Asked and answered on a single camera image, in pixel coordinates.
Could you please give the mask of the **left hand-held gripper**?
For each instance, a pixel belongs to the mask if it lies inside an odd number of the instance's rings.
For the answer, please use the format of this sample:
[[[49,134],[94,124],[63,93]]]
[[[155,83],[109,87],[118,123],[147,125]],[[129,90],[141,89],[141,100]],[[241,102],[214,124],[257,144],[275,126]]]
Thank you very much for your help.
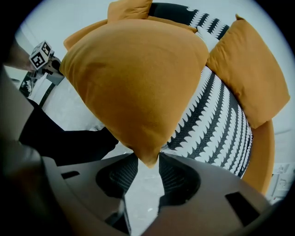
[[[44,75],[47,73],[46,79],[55,86],[58,86],[64,79],[64,76],[59,71],[61,61],[54,56],[54,51],[46,40],[33,49],[29,61],[37,74]]]

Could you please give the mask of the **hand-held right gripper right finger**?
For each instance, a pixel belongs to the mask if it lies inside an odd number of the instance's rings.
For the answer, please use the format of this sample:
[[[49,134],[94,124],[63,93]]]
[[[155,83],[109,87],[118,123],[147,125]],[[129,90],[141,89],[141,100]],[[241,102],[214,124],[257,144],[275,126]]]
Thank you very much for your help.
[[[269,212],[266,198],[228,170],[159,154],[164,195],[146,236],[245,236]]]

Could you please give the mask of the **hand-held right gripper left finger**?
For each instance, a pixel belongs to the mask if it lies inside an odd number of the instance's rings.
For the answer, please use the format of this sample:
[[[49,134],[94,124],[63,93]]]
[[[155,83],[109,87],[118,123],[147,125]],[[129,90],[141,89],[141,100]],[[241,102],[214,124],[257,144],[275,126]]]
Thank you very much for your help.
[[[138,172],[133,153],[65,166],[44,157],[43,163],[73,235],[131,235],[124,196]]]

